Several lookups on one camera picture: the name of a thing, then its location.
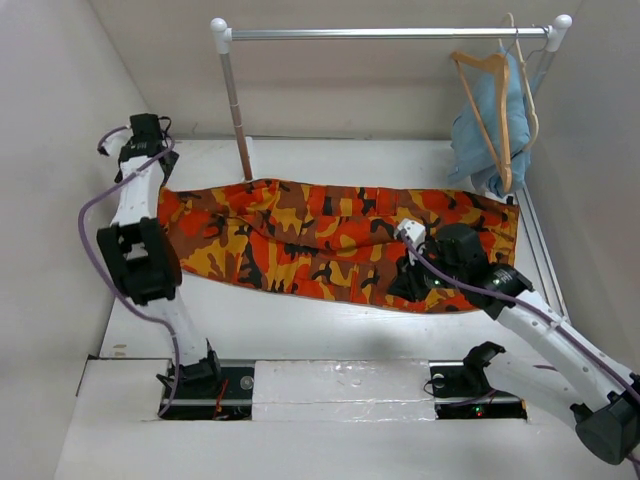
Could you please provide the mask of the orange camouflage trousers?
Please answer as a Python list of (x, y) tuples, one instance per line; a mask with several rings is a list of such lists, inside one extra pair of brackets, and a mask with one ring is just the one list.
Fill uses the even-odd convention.
[(314, 185), (280, 179), (191, 191), (162, 188), (158, 219), (181, 267), (266, 292), (421, 314), (464, 312), (451, 288), (422, 300), (390, 293), (406, 249), (394, 232), (409, 219), (429, 234), (475, 230), (493, 261), (515, 261), (519, 209), (450, 189)]

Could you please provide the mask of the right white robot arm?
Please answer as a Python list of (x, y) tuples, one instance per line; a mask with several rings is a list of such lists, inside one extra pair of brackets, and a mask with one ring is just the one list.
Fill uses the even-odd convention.
[(403, 220), (395, 231), (406, 253), (391, 291), (422, 299), (456, 289), (476, 309), (516, 334), (543, 359), (538, 366), (484, 342), (462, 361), (462, 381), (476, 396), (492, 390), (517, 396), (571, 428), (601, 461), (639, 461), (639, 375), (594, 346), (557, 314), (515, 268), (489, 260), (479, 235), (451, 224), (435, 235)]

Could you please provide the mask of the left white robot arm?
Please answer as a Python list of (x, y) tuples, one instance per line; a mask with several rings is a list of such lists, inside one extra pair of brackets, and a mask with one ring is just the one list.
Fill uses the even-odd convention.
[(169, 396), (212, 398), (224, 386), (220, 362), (181, 298), (182, 270), (157, 214), (161, 187), (179, 158), (162, 125), (168, 120), (151, 113), (133, 115), (124, 130), (100, 142), (103, 155), (118, 150), (118, 205), (96, 239), (117, 292), (137, 316), (169, 335), (174, 360), (158, 376)]

